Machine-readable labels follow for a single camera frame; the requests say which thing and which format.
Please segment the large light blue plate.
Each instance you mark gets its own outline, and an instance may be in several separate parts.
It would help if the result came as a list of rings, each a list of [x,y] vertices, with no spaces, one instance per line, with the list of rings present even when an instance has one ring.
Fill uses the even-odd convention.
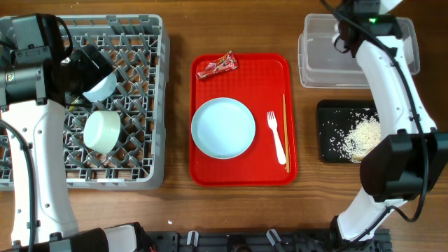
[[[193,113],[191,137],[199,150],[219,160],[229,160],[246,152],[256,135],[255,118],[236,99],[210,99]]]

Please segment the clear plastic bin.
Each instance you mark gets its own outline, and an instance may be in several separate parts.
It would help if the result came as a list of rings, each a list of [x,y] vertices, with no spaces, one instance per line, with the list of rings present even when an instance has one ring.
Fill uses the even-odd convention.
[[[306,88],[368,89],[369,83],[357,59],[338,51],[334,42],[338,21],[331,14],[308,14],[298,39],[298,69]]]

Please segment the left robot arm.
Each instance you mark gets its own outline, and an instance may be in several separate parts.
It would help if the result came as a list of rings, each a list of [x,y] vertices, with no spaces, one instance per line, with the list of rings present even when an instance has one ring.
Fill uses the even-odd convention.
[[[14,17],[14,60],[1,69],[1,126],[7,130],[15,190],[13,251],[155,251],[138,223],[81,232],[63,168],[67,97],[86,106],[109,97],[117,78],[93,45],[74,50],[62,18]]]

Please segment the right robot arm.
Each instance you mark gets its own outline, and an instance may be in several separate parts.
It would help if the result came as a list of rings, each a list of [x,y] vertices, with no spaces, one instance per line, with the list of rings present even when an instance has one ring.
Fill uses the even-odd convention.
[[[426,111],[405,59],[405,43],[391,11],[396,1],[349,0],[331,8],[336,41],[367,78],[379,116],[381,141],[360,163],[361,189],[330,224],[327,247],[364,249],[376,229],[402,206],[417,201],[416,221],[427,194],[447,165],[447,134]]]

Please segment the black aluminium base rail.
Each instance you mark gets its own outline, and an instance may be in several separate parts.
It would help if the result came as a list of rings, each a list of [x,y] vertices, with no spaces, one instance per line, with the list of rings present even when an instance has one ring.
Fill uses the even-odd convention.
[[[327,230],[301,230],[297,232],[278,232],[268,237],[267,232],[244,233],[187,233],[148,232],[155,242],[157,251],[174,252],[231,252],[231,251],[329,251],[326,244]]]

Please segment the grey dishwasher rack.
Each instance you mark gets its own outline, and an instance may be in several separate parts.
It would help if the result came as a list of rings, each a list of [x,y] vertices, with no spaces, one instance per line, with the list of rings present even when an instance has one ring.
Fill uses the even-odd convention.
[[[152,190],[164,180],[165,88],[169,79],[170,39],[156,14],[65,15],[60,27],[66,46],[88,45],[113,65],[114,92],[91,107],[65,111],[61,142],[70,189]],[[83,140],[95,111],[120,117],[120,136],[106,154]]]

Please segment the mint green bowl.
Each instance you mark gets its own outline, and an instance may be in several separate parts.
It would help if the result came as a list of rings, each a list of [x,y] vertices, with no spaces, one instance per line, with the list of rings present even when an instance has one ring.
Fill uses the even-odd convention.
[[[120,116],[115,111],[95,111],[83,130],[84,144],[102,154],[111,152],[120,136]]]

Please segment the red snack wrapper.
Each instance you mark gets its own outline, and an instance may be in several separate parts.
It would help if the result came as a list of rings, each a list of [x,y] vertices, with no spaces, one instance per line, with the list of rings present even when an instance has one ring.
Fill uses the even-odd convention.
[[[197,80],[205,79],[226,71],[232,71],[239,67],[238,61],[232,51],[229,51],[224,56],[210,62],[204,70],[198,71],[195,74]]]

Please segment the small light blue plate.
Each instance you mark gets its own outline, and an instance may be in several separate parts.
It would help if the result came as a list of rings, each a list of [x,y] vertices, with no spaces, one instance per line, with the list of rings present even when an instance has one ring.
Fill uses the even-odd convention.
[[[84,92],[83,96],[89,102],[103,101],[112,95],[117,84],[117,77],[114,73],[110,73],[107,77],[96,84],[91,90]]]

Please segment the black waste tray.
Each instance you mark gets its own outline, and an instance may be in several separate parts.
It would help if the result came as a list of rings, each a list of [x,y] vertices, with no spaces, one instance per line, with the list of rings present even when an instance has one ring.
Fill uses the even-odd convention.
[[[329,152],[324,150],[328,147],[326,140],[330,136],[330,126],[327,126],[327,121],[332,121],[336,118],[333,115],[337,109],[356,109],[356,108],[375,108],[373,101],[364,100],[322,100],[317,105],[317,122],[318,122],[318,143],[319,155],[322,161],[328,163],[350,163],[350,162],[336,162],[333,156],[327,157]]]

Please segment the red plastic tray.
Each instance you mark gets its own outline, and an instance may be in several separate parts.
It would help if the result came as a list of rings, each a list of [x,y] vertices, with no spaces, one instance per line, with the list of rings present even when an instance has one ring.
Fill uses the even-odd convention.
[[[190,132],[190,175],[201,186],[282,186],[292,182],[298,173],[295,146],[295,123],[291,107],[291,80],[284,57],[276,53],[237,53],[239,67],[197,80],[217,55],[202,55],[191,65],[190,126],[193,113],[210,99],[229,97],[246,105],[255,118],[256,133],[246,152],[229,160],[203,154],[193,142]],[[285,151],[283,93],[286,96],[290,173],[279,164],[274,138],[267,124],[267,112],[273,111]]]

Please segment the rice food waste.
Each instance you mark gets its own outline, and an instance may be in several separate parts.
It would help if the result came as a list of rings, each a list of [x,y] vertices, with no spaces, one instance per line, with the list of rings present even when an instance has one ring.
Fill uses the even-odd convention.
[[[381,140],[378,113],[373,108],[339,108],[327,121],[330,136],[325,141],[327,157],[336,162],[360,163]]]

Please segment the white plastic fork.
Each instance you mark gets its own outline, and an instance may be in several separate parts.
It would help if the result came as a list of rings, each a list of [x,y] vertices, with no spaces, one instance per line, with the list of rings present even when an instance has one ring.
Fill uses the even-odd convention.
[[[277,129],[277,127],[278,127],[277,119],[276,119],[276,116],[273,111],[267,112],[267,124],[268,124],[268,127],[271,129],[272,135],[274,138],[274,146],[275,146],[275,150],[276,150],[277,160],[280,165],[285,165],[286,164],[286,154],[285,154],[284,148],[281,144],[281,140],[279,138],[279,133],[278,133],[278,129]]]

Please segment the wooden chopstick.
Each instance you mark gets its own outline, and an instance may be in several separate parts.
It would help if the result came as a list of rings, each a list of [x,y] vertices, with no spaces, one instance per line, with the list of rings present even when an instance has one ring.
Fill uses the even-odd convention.
[[[285,155],[286,155],[286,173],[291,172],[290,168],[290,156],[289,156],[289,145],[288,145],[288,123],[287,123],[287,112],[286,112],[286,96],[283,93],[283,130],[284,130],[284,141],[285,141]]]

